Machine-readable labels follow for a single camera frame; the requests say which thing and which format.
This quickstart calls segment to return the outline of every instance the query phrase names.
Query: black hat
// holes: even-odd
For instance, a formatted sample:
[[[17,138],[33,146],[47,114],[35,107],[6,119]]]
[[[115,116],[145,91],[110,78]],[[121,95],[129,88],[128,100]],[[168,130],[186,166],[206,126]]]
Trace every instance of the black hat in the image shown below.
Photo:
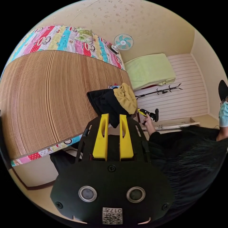
[[[226,97],[228,96],[228,86],[223,80],[221,80],[218,85],[218,94],[221,101],[226,99]]]

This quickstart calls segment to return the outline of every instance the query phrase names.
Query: bamboo mat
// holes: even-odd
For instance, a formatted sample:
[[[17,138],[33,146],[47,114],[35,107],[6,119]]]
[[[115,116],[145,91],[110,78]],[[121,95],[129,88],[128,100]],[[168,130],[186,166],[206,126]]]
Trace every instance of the bamboo mat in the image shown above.
[[[96,58],[56,50],[12,61],[0,83],[3,134],[11,159],[81,134],[97,115],[88,91],[130,83],[126,71]]]

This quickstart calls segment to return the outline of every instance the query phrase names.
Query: face mask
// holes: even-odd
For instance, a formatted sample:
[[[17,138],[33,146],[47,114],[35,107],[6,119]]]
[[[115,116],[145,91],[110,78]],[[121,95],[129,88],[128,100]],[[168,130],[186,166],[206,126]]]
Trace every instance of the face mask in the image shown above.
[[[228,101],[227,98],[221,102],[221,108],[219,111],[219,126],[228,127]]]

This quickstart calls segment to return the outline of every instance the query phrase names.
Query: pillow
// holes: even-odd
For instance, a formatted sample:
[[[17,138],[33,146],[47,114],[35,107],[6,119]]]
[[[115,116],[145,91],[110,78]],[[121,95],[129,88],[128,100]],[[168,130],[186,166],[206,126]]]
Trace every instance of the pillow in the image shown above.
[[[92,31],[86,28],[77,28],[75,39],[84,43],[93,44]]]

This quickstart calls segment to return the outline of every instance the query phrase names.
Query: hand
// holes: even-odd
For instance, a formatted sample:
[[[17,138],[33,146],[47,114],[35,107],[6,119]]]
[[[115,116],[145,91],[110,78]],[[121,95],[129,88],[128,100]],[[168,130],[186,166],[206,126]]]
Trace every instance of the hand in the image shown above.
[[[143,120],[143,122],[146,121],[145,126],[147,128],[147,132],[149,134],[149,136],[151,136],[151,134],[153,134],[156,130],[153,126],[153,122],[152,119],[150,118],[150,115],[147,114],[147,117]]]
[[[145,123],[146,128],[149,127],[149,126],[151,126],[151,125],[153,125],[152,119],[150,118],[150,115],[149,114],[147,114],[147,117],[144,118],[143,123],[144,122],[146,122]]]

